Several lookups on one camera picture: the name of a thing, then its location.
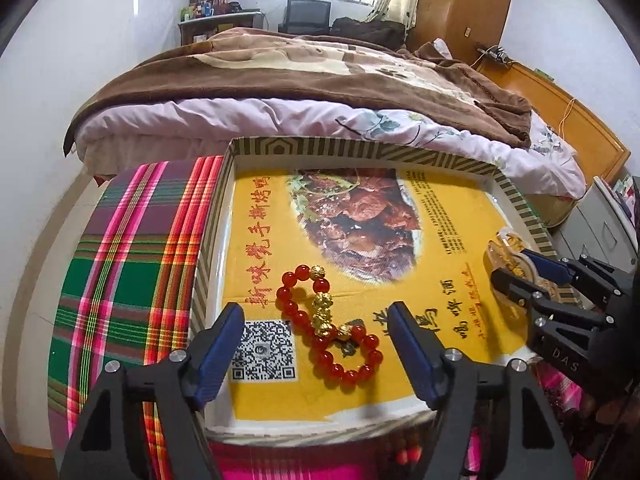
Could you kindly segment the grey drawer cabinet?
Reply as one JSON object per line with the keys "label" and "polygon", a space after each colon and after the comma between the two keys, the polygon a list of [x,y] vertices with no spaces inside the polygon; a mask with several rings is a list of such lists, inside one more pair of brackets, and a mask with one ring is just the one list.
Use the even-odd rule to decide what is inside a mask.
{"label": "grey drawer cabinet", "polygon": [[566,220],[554,229],[552,240],[561,257],[589,256],[631,272],[638,263],[638,240],[628,214],[605,180],[592,185]]}

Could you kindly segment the bed with floral sheet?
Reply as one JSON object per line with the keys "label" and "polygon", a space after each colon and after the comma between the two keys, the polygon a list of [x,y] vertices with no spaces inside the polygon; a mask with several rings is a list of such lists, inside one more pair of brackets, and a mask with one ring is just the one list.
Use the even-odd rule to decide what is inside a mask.
{"label": "bed with floral sheet", "polygon": [[530,148],[511,148],[410,110],[369,110],[324,101],[190,99],[110,107],[75,133],[90,174],[114,176],[148,162],[221,155],[235,138],[320,136],[427,148],[489,162],[522,193],[578,200],[587,183],[577,153],[540,118]]}

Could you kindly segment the orange wooden headboard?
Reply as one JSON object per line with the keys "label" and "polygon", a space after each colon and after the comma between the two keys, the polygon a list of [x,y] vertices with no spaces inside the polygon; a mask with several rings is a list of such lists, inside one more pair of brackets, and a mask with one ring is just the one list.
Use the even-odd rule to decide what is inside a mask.
{"label": "orange wooden headboard", "polygon": [[478,71],[501,88],[529,100],[536,113],[577,151],[578,165],[589,184],[594,177],[615,183],[630,151],[582,102],[518,62],[501,64],[485,58]]}

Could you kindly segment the plaid colourful tablecloth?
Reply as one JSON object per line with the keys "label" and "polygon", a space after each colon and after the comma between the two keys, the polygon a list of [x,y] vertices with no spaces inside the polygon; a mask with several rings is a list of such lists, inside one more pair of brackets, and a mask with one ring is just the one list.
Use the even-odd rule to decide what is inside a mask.
{"label": "plaid colourful tablecloth", "polygon": [[[208,327],[196,326],[194,310],[207,289],[202,243],[223,159],[152,162],[107,185],[70,262],[55,315],[48,403],[57,451],[66,447],[107,362],[155,363]],[[364,439],[294,446],[221,442],[247,451]]]}

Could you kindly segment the striped cardboard tray box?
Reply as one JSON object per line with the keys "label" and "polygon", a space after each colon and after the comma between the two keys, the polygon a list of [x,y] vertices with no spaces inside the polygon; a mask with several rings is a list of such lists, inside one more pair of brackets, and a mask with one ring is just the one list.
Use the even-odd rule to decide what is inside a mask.
{"label": "striped cardboard tray box", "polygon": [[[242,138],[224,155],[202,243],[211,326],[229,302],[245,330],[204,425],[239,445],[336,443],[426,422],[387,333],[403,302],[416,322],[475,361],[529,360],[526,316],[498,304],[488,249],[511,231],[554,253],[520,190],[494,165],[408,146]],[[277,303],[285,272],[322,266],[336,326],[360,324],[382,353],[374,375],[332,385]]]}

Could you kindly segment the dark clothes pile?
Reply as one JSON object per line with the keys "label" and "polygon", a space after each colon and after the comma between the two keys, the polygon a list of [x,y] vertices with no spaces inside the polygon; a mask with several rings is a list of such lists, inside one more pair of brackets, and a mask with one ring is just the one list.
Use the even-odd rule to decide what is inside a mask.
{"label": "dark clothes pile", "polygon": [[406,42],[405,25],[385,20],[362,22],[344,16],[344,18],[337,18],[333,22],[330,34],[377,44],[393,51],[402,48]]}

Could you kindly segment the wooden wardrobe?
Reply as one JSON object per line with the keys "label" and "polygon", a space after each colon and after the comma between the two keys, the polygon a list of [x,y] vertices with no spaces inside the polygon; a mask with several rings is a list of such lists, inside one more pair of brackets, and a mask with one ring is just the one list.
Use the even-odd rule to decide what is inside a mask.
{"label": "wooden wardrobe", "polygon": [[408,48],[414,51],[440,38],[453,58],[471,65],[480,48],[500,42],[510,4],[511,0],[419,0]]}

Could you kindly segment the brown plush blanket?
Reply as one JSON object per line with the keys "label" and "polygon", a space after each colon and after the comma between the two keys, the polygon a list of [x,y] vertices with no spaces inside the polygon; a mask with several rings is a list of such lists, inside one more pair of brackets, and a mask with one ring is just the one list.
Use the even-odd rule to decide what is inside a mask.
{"label": "brown plush blanket", "polygon": [[183,99],[314,100],[371,110],[408,110],[511,148],[529,148],[532,106],[432,44],[394,52],[331,36],[292,36],[235,27],[148,58],[78,108],[63,151],[80,125],[112,106]]}

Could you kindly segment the black office chair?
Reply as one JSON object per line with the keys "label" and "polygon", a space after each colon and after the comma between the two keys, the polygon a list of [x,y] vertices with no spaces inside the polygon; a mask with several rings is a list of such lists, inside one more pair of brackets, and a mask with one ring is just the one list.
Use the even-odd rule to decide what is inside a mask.
{"label": "black office chair", "polygon": [[288,0],[278,32],[290,35],[327,35],[331,3],[326,0]]}

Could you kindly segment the desk with clutter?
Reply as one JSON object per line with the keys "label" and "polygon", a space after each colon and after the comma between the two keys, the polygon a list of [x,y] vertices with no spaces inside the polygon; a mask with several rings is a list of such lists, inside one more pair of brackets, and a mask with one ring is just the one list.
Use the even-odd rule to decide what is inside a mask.
{"label": "desk with clutter", "polygon": [[180,44],[186,46],[196,41],[196,36],[210,37],[233,27],[263,29],[265,14],[261,10],[215,14],[205,18],[194,18],[178,24]]}

